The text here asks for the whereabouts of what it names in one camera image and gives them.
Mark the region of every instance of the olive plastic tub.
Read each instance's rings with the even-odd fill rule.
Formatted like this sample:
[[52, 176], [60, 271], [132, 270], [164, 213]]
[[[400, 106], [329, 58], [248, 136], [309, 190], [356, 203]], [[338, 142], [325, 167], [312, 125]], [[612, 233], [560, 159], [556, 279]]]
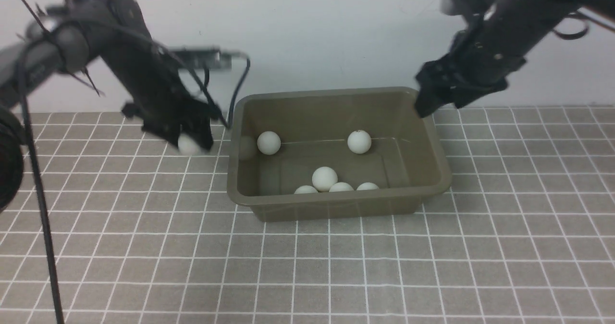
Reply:
[[[415, 212], [422, 200], [445, 192], [451, 171], [432, 118], [413, 109], [417, 91], [406, 87], [259, 94], [235, 109], [228, 195], [265, 222], [379, 216]], [[363, 129], [371, 149], [356, 155], [347, 137]], [[264, 131], [276, 132], [275, 155], [255, 149]], [[312, 173], [333, 168], [353, 188], [379, 190], [294, 194]]]

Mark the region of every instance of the grid mat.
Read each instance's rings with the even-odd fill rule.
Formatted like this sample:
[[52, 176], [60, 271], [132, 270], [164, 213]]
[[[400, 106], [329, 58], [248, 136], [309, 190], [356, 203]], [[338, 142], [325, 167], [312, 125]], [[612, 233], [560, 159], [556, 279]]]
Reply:
[[[69, 324], [613, 324], [615, 108], [444, 109], [452, 192], [408, 216], [260, 223], [228, 134], [181, 157], [116, 113], [35, 114]], [[54, 323], [27, 175], [0, 322]]]

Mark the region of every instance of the wire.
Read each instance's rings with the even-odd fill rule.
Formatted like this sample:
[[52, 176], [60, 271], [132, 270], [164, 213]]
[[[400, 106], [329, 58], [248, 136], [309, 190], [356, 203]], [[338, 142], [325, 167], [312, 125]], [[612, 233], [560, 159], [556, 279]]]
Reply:
[[53, 297], [53, 306], [55, 309], [55, 319], [58, 324], [64, 323], [64, 316], [62, 312], [62, 300], [60, 298], [60, 289], [58, 283], [58, 274], [55, 265], [55, 253], [53, 252], [53, 241], [51, 236], [51, 226], [49, 223], [49, 212], [47, 207], [47, 200], [45, 199], [45, 191], [42, 184], [42, 177], [40, 176], [40, 165], [37, 157], [37, 147], [35, 146], [34, 133], [32, 131], [32, 121], [30, 119], [30, 111], [28, 107], [28, 90], [26, 87], [26, 59], [28, 52], [32, 50], [34, 46], [47, 41], [44, 38], [40, 38], [32, 43], [29, 43], [20, 53], [17, 63], [15, 65], [15, 72], [17, 74], [17, 92], [19, 93], [19, 99], [22, 106], [22, 114], [24, 116], [24, 129], [26, 134], [26, 146], [28, 147], [30, 162], [32, 164], [32, 173], [35, 182], [35, 188], [37, 189], [37, 199], [40, 210], [40, 221], [42, 224], [43, 238], [45, 241], [45, 250], [47, 254], [47, 263], [49, 269], [49, 281], [51, 286], [51, 293]]
[[248, 77], [248, 72], [250, 72], [250, 66], [251, 66], [250, 57], [248, 57], [248, 55], [242, 52], [238, 52], [237, 54], [235, 54], [235, 57], [242, 57], [246, 60], [246, 69], [244, 69], [244, 73], [241, 74], [241, 78], [239, 78], [239, 81], [237, 82], [237, 86], [235, 86], [235, 91], [233, 91], [233, 96], [231, 97], [231, 105], [229, 106], [229, 113], [228, 113], [228, 118], [227, 118], [227, 121], [230, 127], [233, 126], [233, 115], [235, 113], [235, 101], [237, 100], [237, 96], [239, 95], [239, 90], [241, 89], [241, 86], [244, 84], [246, 77]]
[[22, 4], [24, 4], [24, 6], [26, 6], [26, 8], [28, 8], [28, 11], [32, 14], [32, 16], [35, 18], [35, 20], [37, 21], [37, 23], [39, 24], [40, 28], [45, 31], [45, 27], [42, 24], [42, 21], [40, 21], [40, 18], [38, 17], [37, 13], [35, 13], [34, 9], [32, 9], [32, 7], [30, 7], [30, 5], [28, 4], [28, 2], [26, 0], [21, 0]]
[[589, 21], [593, 22], [594, 24], [596, 24], [598, 26], [601, 26], [602, 28], [615, 33], [615, 28], [613, 26], [610, 26], [610, 25], [608, 25], [608, 24], [606, 24], [606, 23], [604, 23], [604, 22], [602, 22], [602, 21], [600, 21], [598, 19], [595, 19], [595, 18], [591, 17], [590, 15], [587, 15], [586, 13], [583, 13], [581, 11], [577, 11], [577, 13], [578, 13], [578, 15], [581, 15], [582, 17], [584, 17], [584, 19], [589, 20]]

